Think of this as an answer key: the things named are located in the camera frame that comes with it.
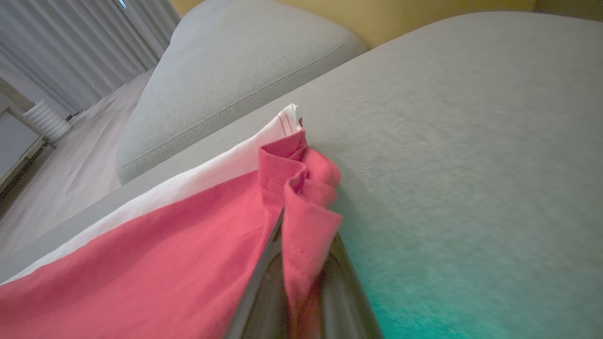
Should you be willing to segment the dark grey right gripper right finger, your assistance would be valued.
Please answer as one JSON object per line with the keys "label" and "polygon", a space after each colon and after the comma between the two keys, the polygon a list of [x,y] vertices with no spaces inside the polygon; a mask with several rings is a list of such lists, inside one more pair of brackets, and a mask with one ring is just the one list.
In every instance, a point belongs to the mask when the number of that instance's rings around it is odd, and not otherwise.
{"label": "dark grey right gripper right finger", "polygon": [[320,274],[320,316],[321,339],[383,339],[340,234]]}

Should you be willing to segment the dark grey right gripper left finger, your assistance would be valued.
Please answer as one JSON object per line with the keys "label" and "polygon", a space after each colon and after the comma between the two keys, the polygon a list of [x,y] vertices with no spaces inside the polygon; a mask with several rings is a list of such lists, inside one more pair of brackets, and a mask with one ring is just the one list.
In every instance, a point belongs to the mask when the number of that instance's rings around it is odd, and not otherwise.
{"label": "dark grey right gripper left finger", "polygon": [[282,225],[269,235],[226,332],[226,339],[288,339],[288,299],[284,286]]}

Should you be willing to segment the red white basketball jersey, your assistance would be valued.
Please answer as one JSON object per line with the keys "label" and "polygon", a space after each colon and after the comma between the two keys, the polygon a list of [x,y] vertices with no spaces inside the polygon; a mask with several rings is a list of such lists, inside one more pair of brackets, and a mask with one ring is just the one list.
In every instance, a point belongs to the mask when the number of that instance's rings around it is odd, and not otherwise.
{"label": "red white basketball jersey", "polygon": [[0,284],[0,339],[222,339],[280,216],[288,329],[310,339],[340,178],[286,106]]}

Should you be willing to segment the grey sofa seat cushion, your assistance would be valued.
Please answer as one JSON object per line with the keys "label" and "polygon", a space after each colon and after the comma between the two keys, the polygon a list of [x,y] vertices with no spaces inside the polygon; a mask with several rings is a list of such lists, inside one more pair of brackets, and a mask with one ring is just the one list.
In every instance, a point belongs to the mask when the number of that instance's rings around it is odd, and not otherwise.
{"label": "grey sofa seat cushion", "polygon": [[603,339],[603,22],[424,26],[254,110],[0,264],[0,281],[295,103],[386,338]]}
{"label": "grey sofa seat cushion", "polygon": [[366,51],[353,32],[277,0],[203,0],[179,21],[130,115],[119,183]]}

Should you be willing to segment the white ribbed plant pot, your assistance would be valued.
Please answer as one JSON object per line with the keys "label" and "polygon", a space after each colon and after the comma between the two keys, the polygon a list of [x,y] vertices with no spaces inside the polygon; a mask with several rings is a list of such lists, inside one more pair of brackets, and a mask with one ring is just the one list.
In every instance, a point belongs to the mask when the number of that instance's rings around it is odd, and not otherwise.
{"label": "white ribbed plant pot", "polygon": [[23,116],[50,144],[60,141],[73,129],[71,123],[59,116],[44,100],[35,103]]}

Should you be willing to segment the long low TV cabinet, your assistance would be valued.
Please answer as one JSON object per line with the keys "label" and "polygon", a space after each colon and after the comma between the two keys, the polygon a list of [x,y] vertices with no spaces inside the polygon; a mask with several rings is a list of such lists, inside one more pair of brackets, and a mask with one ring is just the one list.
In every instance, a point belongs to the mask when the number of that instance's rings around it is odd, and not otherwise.
{"label": "long low TV cabinet", "polygon": [[0,193],[46,145],[46,138],[11,107],[0,113]]}

